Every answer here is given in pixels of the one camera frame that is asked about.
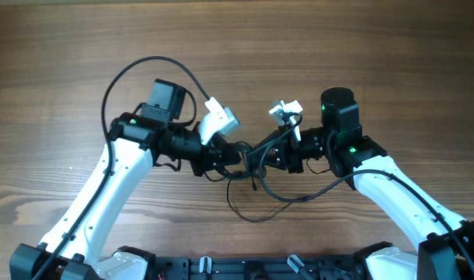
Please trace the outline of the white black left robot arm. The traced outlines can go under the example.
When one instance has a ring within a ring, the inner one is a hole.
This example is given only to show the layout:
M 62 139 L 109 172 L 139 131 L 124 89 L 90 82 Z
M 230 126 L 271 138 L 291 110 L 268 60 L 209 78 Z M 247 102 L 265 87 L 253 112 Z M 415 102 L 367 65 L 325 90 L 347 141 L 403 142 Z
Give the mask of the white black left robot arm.
M 106 238 L 138 183 L 157 166 L 160 155 L 187 160 L 201 176 L 215 167 L 236 164 L 239 155 L 223 139 L 239 126 L 232 111 L 214 97 L 208 114 L 190 131 L 178 122 L 191 93 L 157 79 L 147 103 L 111 124 L 100 161 L 59 222 L 35 247 L 20 244 L 9 261 L 13 279 L 149 279 L 156 256 L 121 247 L 101 257 Z

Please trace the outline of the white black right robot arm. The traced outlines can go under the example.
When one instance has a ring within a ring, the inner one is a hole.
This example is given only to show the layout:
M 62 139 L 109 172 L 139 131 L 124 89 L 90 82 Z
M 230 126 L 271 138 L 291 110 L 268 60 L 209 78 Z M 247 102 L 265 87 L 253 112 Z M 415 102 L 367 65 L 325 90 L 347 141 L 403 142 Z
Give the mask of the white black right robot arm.
M 311 201 L 345 182 L 374 202 L 407 236 L 415 253 L 389 242 L 365 247 L 347 257 L 319 261 L 321 279 L 474 279 L 474 221 L 444 207 L 411 181 L 379 144 L 362 132 L 354 93 L 343 87 L 320 97 L 321 127 L 300 130 L 298 101 L 277 101 L 269 113 L 279 128 L 249 155 L 249 168 L 264 178 L 265 166 L 303 171 L 303 162 L 325 157 L 336 181 L 302 198 L 285 198 L 289 205 Z

